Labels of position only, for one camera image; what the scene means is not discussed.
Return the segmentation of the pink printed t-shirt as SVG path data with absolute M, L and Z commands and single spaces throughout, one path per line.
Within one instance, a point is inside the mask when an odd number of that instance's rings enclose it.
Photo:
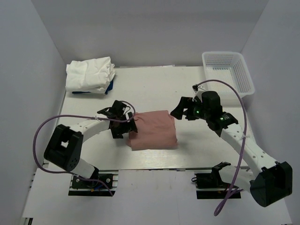
M 127 146 L 132 150 L 164 150 L 178 146 L 174 117 L 167 110 L 136 113 L 137 132 L 130 132 Z

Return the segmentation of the white t-shirt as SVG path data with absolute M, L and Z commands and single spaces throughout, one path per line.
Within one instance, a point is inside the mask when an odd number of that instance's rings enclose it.
M 66 66 L 66 91 L 90 91 L 104 94 L 114 80 L 116 70 L 110 57 L 71 61 Z

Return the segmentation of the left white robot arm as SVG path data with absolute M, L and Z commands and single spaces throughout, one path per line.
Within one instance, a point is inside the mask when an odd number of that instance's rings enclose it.
M 122 139 L 124 134 L 137 133 L 134 121 L 135 108 L 126 101 L 114 101 L 113 105 L 97 112 L 94 117 L 71 126 L 58 125 L 45 149 L 44 159 L 67 173 L 83 178 L 88 187 L 99 182 L 99 169 L 81 158 L 85 141 L 110 130 L 113 139 Z

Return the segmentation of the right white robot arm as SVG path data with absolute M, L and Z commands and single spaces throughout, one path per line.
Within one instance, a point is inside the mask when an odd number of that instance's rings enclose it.
M 234 186 L 249 192 L 260 206 L 267 207 L 292 194 L 292 167 L 278 162 L 246 137 L 238 120 L 223 111 L 215 91 L 204 91 L 201 97 L 181 97 L 171 115 L 178 120 L 206 121 L 243 158 L 250 171 L 239 172 Z

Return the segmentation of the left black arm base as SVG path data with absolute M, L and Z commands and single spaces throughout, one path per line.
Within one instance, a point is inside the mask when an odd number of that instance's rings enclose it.
M 99 181 L 86 181 L 72 176 L 68 195 L 69 196 L 99 196 L 111 197 L 115 194 L 118 185 L 118 171 L 100 171 L 98 180 L 106 184 L 108 189 Z

